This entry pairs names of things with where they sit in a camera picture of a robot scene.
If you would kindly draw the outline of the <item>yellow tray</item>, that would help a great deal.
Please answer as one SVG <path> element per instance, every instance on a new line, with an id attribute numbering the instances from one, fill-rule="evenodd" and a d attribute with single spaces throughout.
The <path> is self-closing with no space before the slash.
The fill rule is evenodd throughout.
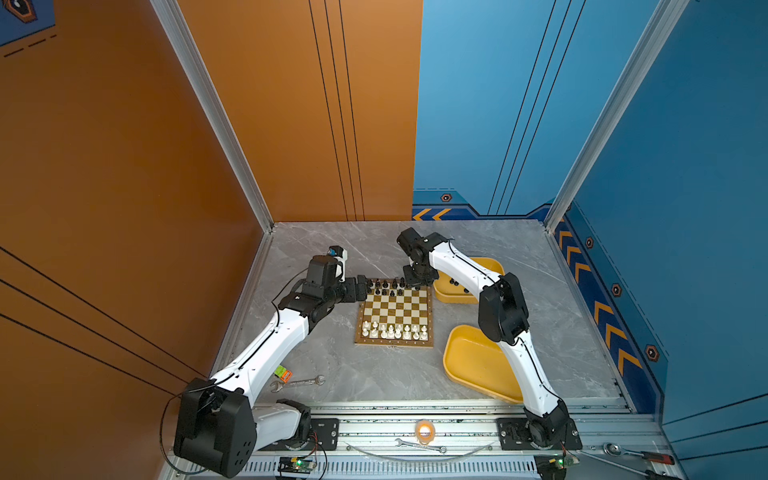
<path id="1" fill-rule="evenodd" d="M 504 267 L 496 260 L 488 257 L 472 257 L 472 260 L 480 266 L 499 275 L 504 275 Z M 439 273 L 439 278 L 433 284 L 436 298 L 446 304 L 477 304 L 477 298 L 457 284 L 453 278 L 444 272 Z"/>
<path id="2" fill-rule="evenodd" d="M 506 403 L 523 403 L 507 358 L 479 328 L 459 325 L 450 332 L 443 367 L 455 383 Z"/>

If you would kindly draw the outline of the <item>wooden chess board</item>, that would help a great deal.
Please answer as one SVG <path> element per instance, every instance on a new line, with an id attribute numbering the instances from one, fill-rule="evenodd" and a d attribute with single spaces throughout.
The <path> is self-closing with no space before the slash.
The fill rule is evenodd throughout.
<path id="1" fill-rule="evenodd" d="M 409 287 L 403 278 L 370 278 L 359 305 L 354 343 L 432 348 L 433 289 Z"/>

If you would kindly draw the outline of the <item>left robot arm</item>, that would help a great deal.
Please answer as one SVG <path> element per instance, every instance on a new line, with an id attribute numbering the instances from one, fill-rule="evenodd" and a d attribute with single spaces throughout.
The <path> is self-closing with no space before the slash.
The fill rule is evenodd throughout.
<path id="1" fill-rule="evenodd" d="M 259 407 L 256 400 L 285 357 L 337 304 L 365 299 L 366 279 L 346 276 L 346 258 L 337 245 L 313 256 L 305 278 L 276 304 L 264 330 L 229 365 L 208 379 L 192 380 L 179 394 L 176 457 L 232 478 L 256 450 L 276 442 L 305 445 L 311 429 L 308 406 L 282 399 Z"/>

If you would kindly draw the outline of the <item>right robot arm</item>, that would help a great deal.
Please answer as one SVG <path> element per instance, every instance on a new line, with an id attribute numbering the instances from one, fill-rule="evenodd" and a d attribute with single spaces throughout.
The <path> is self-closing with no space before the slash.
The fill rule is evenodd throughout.
<path id="1" fill-rule="evenodd" d="M 540 448 L 563 446 L 571 437 L 572 419 L 537 356 L 518 277 L 481 266 L 437 232 L 422 236 L 407 228 L 397 244 L 409 258 L 403 267 L 408 285 L 430 286 L 444 273 L 478 300 L 478 326 L 500 347 L 513 370 L 533 443 Z"/>

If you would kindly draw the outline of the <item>green circuit board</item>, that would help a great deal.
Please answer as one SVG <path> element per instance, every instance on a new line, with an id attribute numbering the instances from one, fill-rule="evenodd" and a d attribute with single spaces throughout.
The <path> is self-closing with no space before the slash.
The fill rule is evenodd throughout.
<path id="1" fill-rule="evenodd" d="M 315 460 L 303 457 L 280 457 L 276 474 L 278 478 L 307 479 L 318 467 Z"/>

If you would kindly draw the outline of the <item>silver wrench on table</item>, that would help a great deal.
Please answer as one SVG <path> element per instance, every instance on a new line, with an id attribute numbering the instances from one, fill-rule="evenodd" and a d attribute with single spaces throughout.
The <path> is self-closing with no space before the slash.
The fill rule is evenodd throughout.
<path id="1" fill-rule="evenodd" d="M 295 387 L 302 387 L 302 386 L 322 386 L 325 384 L 325 382 L 326 382 L 326 377 L 324 375 L 318 375 L 310 379 L 292 380 L 288 382 L 274 381 L 271 384 L 270 391 L 272 393 L 278 393 L 287 388 L 295 388 Z"/>

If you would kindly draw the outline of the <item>orange green small box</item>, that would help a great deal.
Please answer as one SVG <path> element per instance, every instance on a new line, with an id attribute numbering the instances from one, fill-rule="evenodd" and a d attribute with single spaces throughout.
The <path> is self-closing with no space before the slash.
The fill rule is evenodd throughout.
<path id="1" fill-rule="evenodd" d="M 293 372 L 283 365 L 278 365 L 274 371 L 274 376 L 278 381 L 287 383 L 292 379 Z"/>

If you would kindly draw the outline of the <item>orange tape roll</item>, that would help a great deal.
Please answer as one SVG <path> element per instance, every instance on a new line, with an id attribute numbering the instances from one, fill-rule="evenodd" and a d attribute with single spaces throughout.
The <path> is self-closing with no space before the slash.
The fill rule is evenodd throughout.
<path id="1" fill-rule="evenodd" d="M 420 444 L 429 445 L 435 439 L 435 426 L 431 421 L 419 420 L 415 425 L 414 435 Z"/>

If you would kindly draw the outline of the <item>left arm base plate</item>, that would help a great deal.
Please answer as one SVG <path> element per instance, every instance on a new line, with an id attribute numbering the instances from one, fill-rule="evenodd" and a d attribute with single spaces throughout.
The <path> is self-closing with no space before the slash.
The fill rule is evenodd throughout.
<path id="1" fill-rule="evenodd" d="M 340 420 L 338 418 L 312 418 L 309 436 L 306 440 L 280 440 L 262 448 L 262 451 L 299 451 L 309 452 L 315 447 L 315 440 L 326 451 L 337 449 Z"/>

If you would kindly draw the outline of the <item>silver wrench on rail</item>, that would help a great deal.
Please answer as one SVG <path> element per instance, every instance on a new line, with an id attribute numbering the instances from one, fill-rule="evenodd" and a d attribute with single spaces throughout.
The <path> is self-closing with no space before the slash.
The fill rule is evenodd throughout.
<path id="1" fill-rule="evenodd" d="M 429 445 L 429 444 L 422 444 L 420 442 L 411 442 L 406 441 L 401 438 L 397 438 L 395 440 L 396 445 L 399 447 L 407 447 L 407 448 L 414 448 L 419 450 L 426 450 L 426 451 L 434 451 L 438 452 L 440 454 L 446 454 L 447 448 L 445 446 L 435 446 L 435 445 Z"/>

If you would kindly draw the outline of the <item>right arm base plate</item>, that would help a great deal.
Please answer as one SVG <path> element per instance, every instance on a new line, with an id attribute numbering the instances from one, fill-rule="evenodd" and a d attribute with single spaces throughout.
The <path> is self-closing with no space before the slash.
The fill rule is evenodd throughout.
<path id="1" fill-rule="evenodd" d="M 512 450 L 559 450 L 578 451 L 583 448 L 576 423 L 569 419 L 565 426 L 551 435 L 549 444 L 538 443 L 532 433 L 530 422 L 523 418 L 499 418 L 496 420 L 501 448 Z"/>

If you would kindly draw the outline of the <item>red handled ratchet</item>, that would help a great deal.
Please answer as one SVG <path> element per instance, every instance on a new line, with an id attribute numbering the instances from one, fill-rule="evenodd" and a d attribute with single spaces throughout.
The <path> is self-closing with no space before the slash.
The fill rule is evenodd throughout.
<path id="1" fill-rule="evenodd" d="M 650 451 L 628 450 L 628 449 L 624 449 L 623 447 L 615 443 L 605 443 L 603 445 L 603 451 L 607 455 L 614 456 L 614 457 L 634 456 L 652 463 L 658 463 L 658 464 L 664 464 L 664 465 L 676 464 L 676 460 L 674 459 L 674 457 L 669 454 L 650 452 Z"/>

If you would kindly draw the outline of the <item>aluminium corner post left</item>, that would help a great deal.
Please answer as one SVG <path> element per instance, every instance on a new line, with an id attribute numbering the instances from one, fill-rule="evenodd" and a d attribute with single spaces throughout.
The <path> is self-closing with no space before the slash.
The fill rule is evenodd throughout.
<path id="1" fill-rule="evenodd" d="M 261 229 L 271 234 L 274 220 L 179 3 L 151 0 L 150 4 L 254 216 Z"/>

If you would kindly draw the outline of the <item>aluminium corner post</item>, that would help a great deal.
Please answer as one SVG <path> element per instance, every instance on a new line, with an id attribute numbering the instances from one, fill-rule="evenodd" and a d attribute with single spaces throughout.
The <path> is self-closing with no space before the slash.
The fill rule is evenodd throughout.
<path id="1" fill-rule="evenodd" d="M 151 0 L 150 4 L 254 216 L 261 229 L 271 234 L 274 220 L 179 3 Z"/>
<path id="2" fill-rule="evenodd" d="M 657 4 L 545 217 L 547 233 L 554 233 L 564 219 L 688 4 L 688 0 L 663 0 Z"/>

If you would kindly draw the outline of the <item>aluminium corner post right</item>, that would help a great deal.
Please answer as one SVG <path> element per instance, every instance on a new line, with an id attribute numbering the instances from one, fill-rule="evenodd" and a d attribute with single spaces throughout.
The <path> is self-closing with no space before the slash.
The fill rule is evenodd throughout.
<path id="1" fill-rule="evenodd" d="M 688 4 L 688 0 L 663 0 L 657 4 L 545 217 L 547 233 L 554 233 L 564 219 Z"/>

